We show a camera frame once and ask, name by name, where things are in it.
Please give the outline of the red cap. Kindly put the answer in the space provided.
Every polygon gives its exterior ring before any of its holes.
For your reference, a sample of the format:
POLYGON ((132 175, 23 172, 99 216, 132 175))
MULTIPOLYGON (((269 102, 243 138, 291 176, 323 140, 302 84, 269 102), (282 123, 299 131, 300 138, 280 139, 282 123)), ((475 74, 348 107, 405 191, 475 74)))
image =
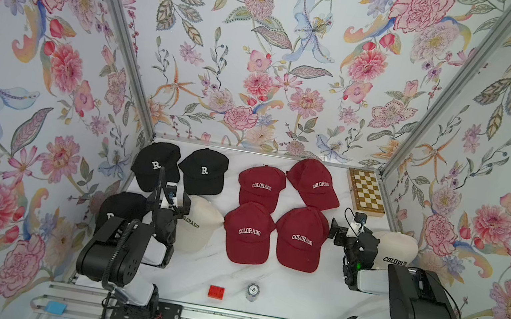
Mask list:
POLYGON ((269 213, 278 205, 280 193, 286 188, 286 175, 271 166, 252 167, 238 176, 239 204, 260 204, 269 213))
POLYGON ((279 263, 292 270, 313 273, 318 269, 321 248, 328 238, 328 221, 314 208, 295 208, 276 223, 276 254, 279 263))
POLYGON ((224 220, 226 253, 241 265, 264 264, 270 254, 270 238, 276 228, 261 204, 249 202, 228 212, 224 220))
POLYGON ((316 159, 301 160, 286 173, 288 181, 308 207, 326 211, 339 207, 330 171, 316 159))

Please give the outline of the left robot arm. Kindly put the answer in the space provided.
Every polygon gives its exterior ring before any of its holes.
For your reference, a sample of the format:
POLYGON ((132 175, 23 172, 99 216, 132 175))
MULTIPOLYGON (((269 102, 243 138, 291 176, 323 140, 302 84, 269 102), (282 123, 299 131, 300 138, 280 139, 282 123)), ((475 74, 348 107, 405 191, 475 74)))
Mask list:
POLYGON ((139 274, 142 265, 163 268, 174 253, 177 222, 189 211, 179 206, 177 186, 167 170, 154 174, 151 195, 122 192, 107 197, 97 215, 94 235, 81 250, 76 271, 123 305, 152 312, 158 288, 139 274))

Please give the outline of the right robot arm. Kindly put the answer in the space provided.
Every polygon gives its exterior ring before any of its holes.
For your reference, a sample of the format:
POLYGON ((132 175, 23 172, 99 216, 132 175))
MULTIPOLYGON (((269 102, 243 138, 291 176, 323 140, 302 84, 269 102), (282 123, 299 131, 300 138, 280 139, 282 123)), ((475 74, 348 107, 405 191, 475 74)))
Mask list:
POLYGON ((342 271, 352 291, 381 296, 388 308, 347 319, 460 319, 438 275, 411 266, 416 240, 393 231, 373 232, 356 212, 346 226, 331 222, 329 238, 342 248, 342 271))

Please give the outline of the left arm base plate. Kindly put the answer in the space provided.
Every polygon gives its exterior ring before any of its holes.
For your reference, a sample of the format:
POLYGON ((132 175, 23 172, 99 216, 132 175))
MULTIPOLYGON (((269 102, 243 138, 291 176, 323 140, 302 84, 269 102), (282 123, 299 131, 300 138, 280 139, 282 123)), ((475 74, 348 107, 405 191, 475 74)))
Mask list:
POLYGON ((181 319, 182 312, 182 305, 165 302, 150 302, 143 307, 118 302, 109 319, 181 319))

